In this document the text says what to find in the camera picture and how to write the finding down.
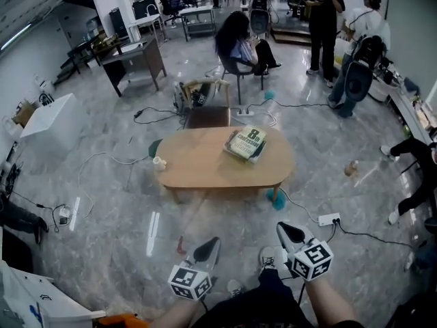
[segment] wooden chair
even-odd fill
[[[193,106],[190,88],[201,84],[220,84],[225,88],[226,107],[224,106]],[[184,128],[220,128],[231,126],[231,109],[229,106],[229,83],[215,78],[202,78],[184,84],[183,90],[190,107]]]

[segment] woman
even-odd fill
[[[216,35],[216,52],[219,56],[240,58],[250,62],[255,75],[268,75],[267,68],[277,68],[270,45],[258,37],[249,37],[249,19],[241,11],[232,12]]]

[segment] long black hair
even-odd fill
[[[241,11],[232,12],[216,34],[216,52],[228,57],[237,40],[249,37],[249,19]]]

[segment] man in black shirt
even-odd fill
[[[206,312],[193,328],[313,327],[294,300],[292,290],[279,278],[274,265],[274,249],[263,248],[259,261],[259,287],[244,292],[242,285],[232,279],[228,284],[231,298]],[[357,323],[352,306],[326,279],[306,282],[306,288],[320,327],[363,328]],[[181,299],[150,328],[188,327],[200,306],[198,301]]]
[[[319,70],[320,47],[323,46],[323,74],[328,87],[333,87],[334,47],[337,37],[337,13],[345,10],[343,0],[305,0],[311,6],[311,67],[307,74]]]

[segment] chair leg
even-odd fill
[[[241,106],[241,94],[240,94],[240,76],[237,76],[237,88],[238,88],[238,104]]]

